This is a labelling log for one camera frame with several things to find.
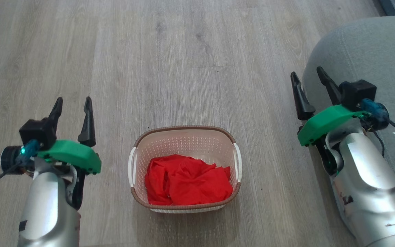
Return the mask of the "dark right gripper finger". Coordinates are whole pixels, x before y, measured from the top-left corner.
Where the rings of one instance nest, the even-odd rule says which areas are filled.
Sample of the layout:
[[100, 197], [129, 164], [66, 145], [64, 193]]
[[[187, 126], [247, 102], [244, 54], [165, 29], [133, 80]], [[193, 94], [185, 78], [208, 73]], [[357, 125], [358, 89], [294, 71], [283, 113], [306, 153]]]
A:
[[323, 67], [318, 66], [316, 72], [318, 74], [321, 84], [326, 88], [332, 105], [340, 105], [342, 94], [337, 84], [331, 79], [331, 77], [329, 77]]
[[306, 121], [314, 115], [316, 109], [307, 100], [306, 94], [302, 89], [301, 81], [298, 78], [296, 72], [293, 71], [290, 74], [290, 81], [292, 85], [297, 117], [301, 121]]

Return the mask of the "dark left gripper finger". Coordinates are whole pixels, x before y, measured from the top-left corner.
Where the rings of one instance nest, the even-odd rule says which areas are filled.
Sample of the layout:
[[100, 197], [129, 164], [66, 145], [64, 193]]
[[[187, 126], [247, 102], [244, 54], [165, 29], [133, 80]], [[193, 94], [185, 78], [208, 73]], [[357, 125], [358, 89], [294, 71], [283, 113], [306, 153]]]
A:
[[53, 129], [57, 129], [58, 121], [62, 113], [62, 107], [63, 98], [58, 97], [48, 117], [48, 121], [51, 123]]
[[78, 135], [78, 142], [88, 147], [96, 145], [94, 110], [91, 97], [86, 97], [84, 104], [85, 118], [81, 133]]

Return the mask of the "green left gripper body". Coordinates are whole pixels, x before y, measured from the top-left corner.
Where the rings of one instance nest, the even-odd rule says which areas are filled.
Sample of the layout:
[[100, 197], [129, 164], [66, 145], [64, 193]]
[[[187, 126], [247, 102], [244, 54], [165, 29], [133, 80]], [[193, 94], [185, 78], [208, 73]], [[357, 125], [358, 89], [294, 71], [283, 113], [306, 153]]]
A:
[[60, 161], [78, 167], [89, 174], [101, 172], [101, 159], [88, 146], [72, 140], [57, 140], [48, 150], [38, 152], [38, 156], [51, 161]]

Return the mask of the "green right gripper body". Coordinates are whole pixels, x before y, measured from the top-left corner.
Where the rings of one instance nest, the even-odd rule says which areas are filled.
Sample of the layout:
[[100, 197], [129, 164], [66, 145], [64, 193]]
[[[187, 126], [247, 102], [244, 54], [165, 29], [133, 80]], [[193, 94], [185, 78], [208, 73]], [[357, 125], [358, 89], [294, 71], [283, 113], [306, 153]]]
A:
[[369, 115], [367, 111], [351, 111], [343, 105], [330, 106], [306, 121], [298, 132], [298, 141], [301, 146], [309, 146], [350, 119]]

